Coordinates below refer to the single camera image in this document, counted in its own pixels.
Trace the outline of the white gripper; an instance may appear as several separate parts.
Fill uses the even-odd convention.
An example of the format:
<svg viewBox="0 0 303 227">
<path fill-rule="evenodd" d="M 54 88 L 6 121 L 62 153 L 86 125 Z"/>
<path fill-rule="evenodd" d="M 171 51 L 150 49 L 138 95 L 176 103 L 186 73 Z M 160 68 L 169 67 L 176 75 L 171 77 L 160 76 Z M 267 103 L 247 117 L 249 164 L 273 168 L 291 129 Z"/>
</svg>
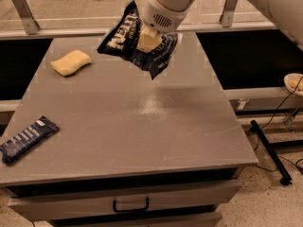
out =
<svg viewBox="0 0 303 227">
<path fill-rule="evenodd" d="M 149 53 L 162 43 L 162 33 L 171 33 L 186 18 L 186 11 L 173 11 L 165 8 L 157 0 L 144 0 L 142 21 L 146 26 L 139 34 L 137 49 Z"/>
</svg>

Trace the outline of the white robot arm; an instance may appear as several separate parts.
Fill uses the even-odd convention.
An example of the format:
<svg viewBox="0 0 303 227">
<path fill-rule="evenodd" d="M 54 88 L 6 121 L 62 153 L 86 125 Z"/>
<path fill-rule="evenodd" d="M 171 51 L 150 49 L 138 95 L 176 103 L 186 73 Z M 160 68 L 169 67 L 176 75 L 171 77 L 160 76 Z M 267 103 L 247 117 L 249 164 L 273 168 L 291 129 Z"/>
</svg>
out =
<svg viewBox="0 0 303 227">
<path fill-rule="evenodd" d="M 144 0 L 142 20 L 162 33 L 177 30 L 195 0 Z M 303 0 L 247 0 L 297 47 L 303 46 Z M 238 0 L 225 0 L 219 23 L 231 27 Z"/>
</svg>

